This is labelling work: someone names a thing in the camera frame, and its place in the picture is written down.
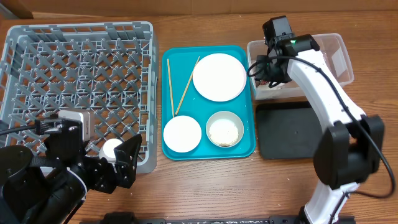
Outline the white paper cup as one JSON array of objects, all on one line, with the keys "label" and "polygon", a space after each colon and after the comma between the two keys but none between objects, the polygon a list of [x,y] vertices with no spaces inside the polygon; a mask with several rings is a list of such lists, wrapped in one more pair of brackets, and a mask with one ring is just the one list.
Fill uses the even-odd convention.
[{"label": "white paper cup", "polygon": [[115,162],[116,156],[114,153],[114,149],[122,143],[123,142],[117,138],[106,140],[106,142],[103,144],[99,151],[99,158],[105,158],[108,162]]}]

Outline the metal bowl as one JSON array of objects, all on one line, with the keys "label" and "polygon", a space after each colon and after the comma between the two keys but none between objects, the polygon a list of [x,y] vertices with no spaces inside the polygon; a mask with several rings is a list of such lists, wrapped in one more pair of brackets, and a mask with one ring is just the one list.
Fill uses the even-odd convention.
[{"label": "metal bowl", "polygon": [[206,123],[206,135],[215,146],[233,147],[242,140],[244,125],[235,113],[219,111],[209,117]]}]

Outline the white rice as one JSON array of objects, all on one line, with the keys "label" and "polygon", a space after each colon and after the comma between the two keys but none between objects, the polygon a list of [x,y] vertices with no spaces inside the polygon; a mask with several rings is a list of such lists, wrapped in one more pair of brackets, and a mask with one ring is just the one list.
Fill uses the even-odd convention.
[{"label": "white rice", "polygon": [[220,147],[230,147],[239,139],[238,127],[228,119],[218,119],[209,128],[210,140]]}]

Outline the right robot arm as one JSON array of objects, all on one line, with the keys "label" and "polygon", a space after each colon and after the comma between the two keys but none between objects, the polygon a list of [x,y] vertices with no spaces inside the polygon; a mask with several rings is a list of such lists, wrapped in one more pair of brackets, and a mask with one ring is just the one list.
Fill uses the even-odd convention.
[{"label": "right robot arm", "polygon": [[294,81],[304,92],[322,128],[323,136],[313,157],[318,176],[311,199],[301,207],[296,223],[337,223],[349,196],[383,163],[384,123],[369,117],[344,92],[326,65],[312,35],[296,36],[286,16],[262,26],[266,55],[246,72],[269,88]]}]

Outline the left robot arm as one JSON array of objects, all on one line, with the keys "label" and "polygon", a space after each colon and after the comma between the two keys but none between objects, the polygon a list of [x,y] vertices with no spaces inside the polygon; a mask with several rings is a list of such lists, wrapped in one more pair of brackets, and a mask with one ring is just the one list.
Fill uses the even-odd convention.
[{"label": "left robot arm", "polygon": [[130,188],[136,179],[140,134],[116,146],[116,162],[87,157],[78,134],[53,134],[45,156],[28,147],[1,148],[1,223],[60,223],[68,220],[89,190],[106,194]]}]

